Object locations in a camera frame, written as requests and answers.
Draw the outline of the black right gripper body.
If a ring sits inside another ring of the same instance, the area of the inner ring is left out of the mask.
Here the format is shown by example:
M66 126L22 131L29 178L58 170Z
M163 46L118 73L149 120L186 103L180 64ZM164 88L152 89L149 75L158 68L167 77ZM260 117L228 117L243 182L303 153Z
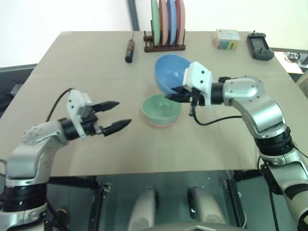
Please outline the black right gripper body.
M191 106L197 106L200 99L200 90L192 87L190 90L184 89L185 103L190 103Z

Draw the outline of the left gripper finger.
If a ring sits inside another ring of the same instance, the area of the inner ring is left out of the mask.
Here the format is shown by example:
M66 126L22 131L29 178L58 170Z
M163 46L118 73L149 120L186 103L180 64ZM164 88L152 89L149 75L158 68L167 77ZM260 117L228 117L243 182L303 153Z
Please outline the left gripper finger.
M123 119L123 120L116 121L112 125L103 128L102 134L105 137L107 137L107 136L112 135L116 132L119 132L120 130L122 130L123 128L128 126L131 121L132 121L132 119Z
M93 105L92 110L93 112L104 112L104 111L111 110L112 108L116 107L119 104L120 103L116 101L106 101L106 102Z

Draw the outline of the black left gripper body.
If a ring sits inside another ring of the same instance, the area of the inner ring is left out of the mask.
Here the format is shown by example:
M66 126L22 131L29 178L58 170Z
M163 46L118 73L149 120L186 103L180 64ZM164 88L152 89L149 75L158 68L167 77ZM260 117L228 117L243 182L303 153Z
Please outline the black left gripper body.
M101 112L101 109L102 106L100 103L95 104L90 107L89 114L82 118L81 125L87 136L101 135L103 133L103 128L97 124L98 118L95 115L96 113Z

